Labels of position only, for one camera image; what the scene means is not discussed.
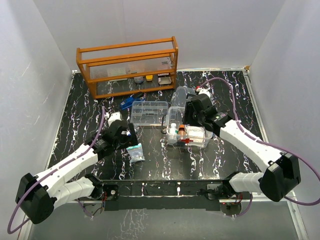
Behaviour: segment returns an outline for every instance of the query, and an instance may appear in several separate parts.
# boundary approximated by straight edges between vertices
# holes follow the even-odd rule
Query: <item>robotic arm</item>
[[[67,202],[81,197],[98,199],[102,195],[103,183],[93,174],[68,181],[85,168],[113,154],[115,150],[138,145],[133,124],[128,124],[121,118],[120,112],[113,113],[108,120],[109,128],[101,133],[93,145],[94,138],[90,137],[58,164],[35,176],[28,173],[21,178],[16,203],[38,180],[49,175],[27,195],[20,206],[34,224],[43,222],[54,209]]]
[[[204,127],[230,142],[261,170],[258,173],[235,172],[227,177],[223,185],[229,197],[240,192],[255,192],[264,193],[272,201],[279,202],[301,182],[296,156],[258,143],[259,138],[243,126],[240,128],[232,113],[216,110],[210,93],[205,89],[200,89],[199,94],[186,103],[183,124]]]

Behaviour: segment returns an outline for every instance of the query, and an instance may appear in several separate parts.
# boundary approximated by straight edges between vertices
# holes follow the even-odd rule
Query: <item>wooden shelf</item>
[[[172,47],[167,47],[166,49],[155,49],[134,53],[132,53],[131,50],[129,50],[130,47],[141,46],[140,48],[144,48],[148,45],[152,45],[152,47],[155,46],[155,48],[157,48],[157,44],[163,43],[171,43]],[[86,53],[115,49],[121,49],[122,52],[130,53],[83,59],[83,54]],[[178,44],[176,38],[173,36],[170,38],[162,38],[149,41],[138,41],[82,49],[77,48],[76,63],[94,99],[131,95],[141,91],[131,90],[122,92],[112,92],[108,94],[97,94],[97,83],[121,79],[131,79],[134,77],[146,75],[169,73],[171,77],[171,84],[144,88],[142,90],[143,92],[175,89],[178,63]]]

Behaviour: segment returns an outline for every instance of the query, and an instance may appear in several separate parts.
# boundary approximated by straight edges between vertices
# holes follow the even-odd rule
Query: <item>blue object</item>
[[[122,103],[120,103],[120,108],[121,110],[124,110],[126,108],[130,108],[134,101],[141,102],[144,100],[145,100],[145,94],[142,91],[140,91],[136,94],[133,94],[131,97],[127,98]]]

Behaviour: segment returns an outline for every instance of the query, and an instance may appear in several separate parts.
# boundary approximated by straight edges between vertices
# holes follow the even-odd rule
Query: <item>marble pattern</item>
[[[242,125],[258,137],[261,132],[252,106],[242,71],[189,71],[178,72],[177,86],[195,88],[207,79],[221,77],[232,85],[236,97],[236,110]],[[110,84],[125,88],[126,81]],[[208,83],[218,110],[232,109],[229,89],[224,83]],[[149,92],[146,101],[167,101],[170,104],[174,90]],[[109,113],[120,110],[120,103],[128,96],[94,100],[80,74],[74,76],[64,109],[61,125],[54,145],[49,166],[75,151],[88,136],[95,135],[101,120],[102,106]],[[131,109],[121,111],[124,120],[130,120]],[[159,127],[138,127],[138,141],[142,144],[145,161],[129,163],[126,150],[116,151],[82,173],[94,173],[101,180],[208,180],[223,179],[233,173],[258,172],[258,167],[232,144],[214,137],[207,148],[188,147],[179,149],[167,146],[165,135]]]

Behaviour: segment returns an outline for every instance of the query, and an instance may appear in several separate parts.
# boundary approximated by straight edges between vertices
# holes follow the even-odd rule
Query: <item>yellow container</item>
[[[153,80],[154,76],[153,75],[147,75],[147,76],[145,76],[145,78],[146,78],[147,82],[151,82]]]

